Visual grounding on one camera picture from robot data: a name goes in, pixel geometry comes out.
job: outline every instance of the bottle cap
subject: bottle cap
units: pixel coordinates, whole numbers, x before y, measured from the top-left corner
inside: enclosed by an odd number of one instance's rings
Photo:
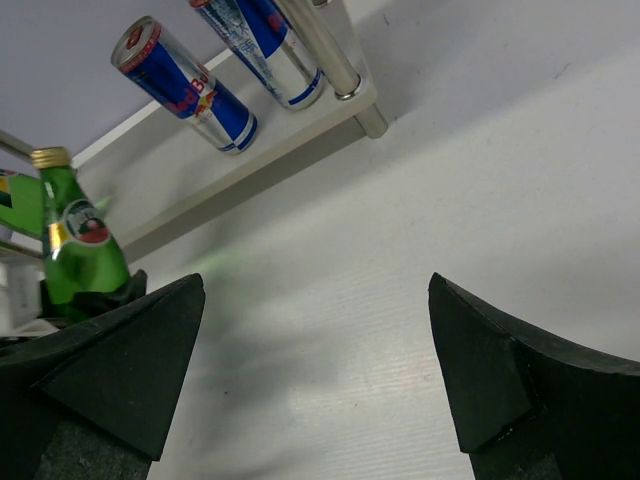
[[[38,170],[51,167],[68,167],[71,165],[71,154],[64,147],[41,148],[31,152],[33,166]]]

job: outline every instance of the green glass bottle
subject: green glass bottle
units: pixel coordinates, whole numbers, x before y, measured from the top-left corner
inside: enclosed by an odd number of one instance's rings
[[[38,178],[0,169],[0,223],[32,238],[42,236],[42,186]]]
[[[111,293],[126,284],[129,269],[100,212],[89,202],[62,147],[34,150],[43,199],[42,253],[51,303],[73,322],[88,315],[71,305],[79,292]]]

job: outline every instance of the energy drink can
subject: energy drink can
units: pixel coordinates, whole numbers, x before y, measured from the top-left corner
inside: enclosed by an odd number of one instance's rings
[[[256,117],[152,17],[129,27],[111,64],[218,150],[237,154],[255,138]]]
[[[278,102],[302,110],[324,85],[322,71],[272,0],[190,0]]]

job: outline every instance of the white surface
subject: white surface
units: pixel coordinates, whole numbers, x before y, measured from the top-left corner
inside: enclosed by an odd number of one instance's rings
[[[39,269],[31,259],[0,259],[0,336],[21,330],[40,313]]]
[[[151,480],[472,479],[429,329],[434,271],[640,360],[640,3],[349,6],[389,133],[137,263],[207,289]]]
[[[11,234],[11,241],[22,247],[35,250],[36,252],[42,252],[42,242],[40,240],[36,240],[21,233],[13,232]]]
[[[215,202],[229,186],[375,102],[375,85],[344,3],[336,0],[319,12],[363,77],[352,100],[339,101],[327,86],[310,108],[292,113],[276,103],[236,56],[225,52],[207,67],[258,118],[257,138],[244,153],[229,156],[218,152],[187,122],[173,118],[153,102],[74,159],[76,166],[86,162],[79,179],[92,198],[100,198],[109,183],[115,184],[117,200],[107,221],[123,248],[146,243],[145,239],[157,235],[161,227],[178,223],[207,201]],[[154,188],[145,188],[149,184]],[[174,233],[188,231],[170,228]]]
[[[44,337],[56,333],[59,329],[46,320],[37,318],[10,332],[0,331],[0,337]]]

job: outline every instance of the aluminum can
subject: aluminum can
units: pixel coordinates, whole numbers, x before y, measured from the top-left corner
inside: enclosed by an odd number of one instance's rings
[[[154,18],[129,27],[111,63],[218,150],[237,154],[255,138],[256,117]]]
[[[322,70],[272,0],[190,0],[278,102],[302,110],[324,86]]]

